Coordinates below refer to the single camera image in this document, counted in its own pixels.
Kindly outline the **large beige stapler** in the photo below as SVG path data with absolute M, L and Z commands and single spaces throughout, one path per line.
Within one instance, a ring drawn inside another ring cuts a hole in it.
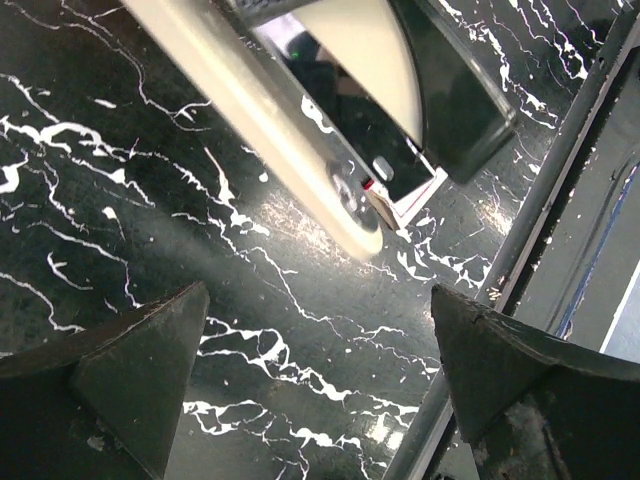
M 397 201 L 435 176 L 469 182 L 516 113 L 427 1 L 129 1 L 189 81 L 354 258 Z

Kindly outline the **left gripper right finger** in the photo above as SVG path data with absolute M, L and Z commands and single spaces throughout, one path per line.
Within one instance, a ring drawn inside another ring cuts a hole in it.
M 431 315 L 461 437 L 482 479 L 636 479 L 639 366 L 436 284 Z

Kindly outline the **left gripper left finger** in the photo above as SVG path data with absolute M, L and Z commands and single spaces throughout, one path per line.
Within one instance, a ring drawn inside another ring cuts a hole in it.
M 163 478 L 209 302 L 196 282 L 2 358 L 2 478 Z

